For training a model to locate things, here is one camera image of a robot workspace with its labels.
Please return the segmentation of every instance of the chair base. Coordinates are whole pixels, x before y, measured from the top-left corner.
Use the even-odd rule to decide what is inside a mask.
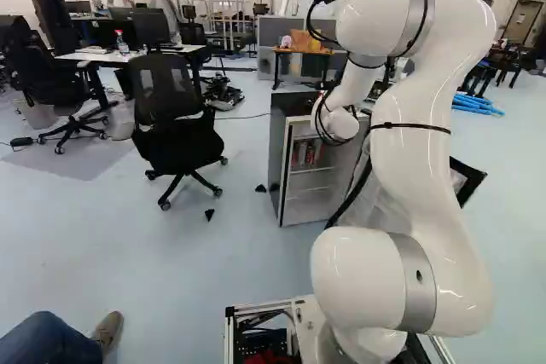
[[[220,157],[218,159],[220,161],[220,164],[227,165],[228,159],[225,157]],[[160,176],[165,175],[164,173],[158,172],[156,170],[146,170],[144,172],[144,175],[150,180],[153,181],[155,178],[158,178]],[[203,185],[204,187],[209,188],[212,191],[212,194],[219,198],[224,193],[223,189],[221,189],[217,185],[211,184],[209,181],[207,181],[203,176],[198,174],[196,171],[192,170],[188,173],[183,174],[176,174],[174,179],[172,180],[171,184],[167,188],[167,190],[161,195],[161,197],[157,201],[157,205],[161,208],[162,211],[168,211],[171,209],[171,202],[169,202],[169,196],[172,194],[172,192],[175,190],[175,188],[178,186],[180,181],[182,181],[182,178],[185,176],[192,176],[198,183]]]
[[[61,132],[64,132],[64,136],[57,142],[55,146],[55,153],[62,154],[65,152],[65,148],[63,145],[65,142],[67,142],[72,134],[79,134],[81,130],[93,132],[96,136],[101,138],[102,140],[107,139],[106,132],[104,130],[100,130],[98,128],[89,127],[89,124],[94,123],[103,123],[104,125],[108,125],[108,116],[103,115],[101,117],[97,118],[84,118],[84,119],[76,119],[72,115],[68,117],[68,122],[58,128],[55,128],[54,130],[44,132],[43,134],[39,134],[37,138],[38,144],[45,144],[47,141],[48,136],[56,136],[57,134],[60,134]]]

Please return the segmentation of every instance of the water bottle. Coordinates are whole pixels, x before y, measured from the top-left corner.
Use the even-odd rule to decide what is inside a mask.
[[[122,30],[116,30],[116,34],[118,35],[118,38],[116,39],[116,44],[118,46],[119,53],[121,55],[128,55],[129,54],[129,46],[126,42],[123,41],[123,37],[121,36],[123,34]]]

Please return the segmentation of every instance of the floor mat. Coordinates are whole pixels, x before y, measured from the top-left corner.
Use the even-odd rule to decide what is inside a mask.
[[[114,142],[79,138],[65,143],[63,147],[66,152],[58,155],[54,152],[56,143],[53,140],[46,145],[34,144],[4,156],[2,161],[58,176],[92,181],[135,147],[131,140]]]

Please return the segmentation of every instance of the jeans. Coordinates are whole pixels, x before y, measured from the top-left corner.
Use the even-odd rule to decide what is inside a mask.
[[[0,338],[0,364],[101,364],[97,341],[49,311],[26,318]]]

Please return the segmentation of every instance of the cabinet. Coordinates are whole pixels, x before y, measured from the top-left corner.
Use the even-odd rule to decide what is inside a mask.
[[[279,226],[328,219],[345,198],[369,117],[345,145],[322,142],[311,128],[316,91],[271,95],[268,186]]]

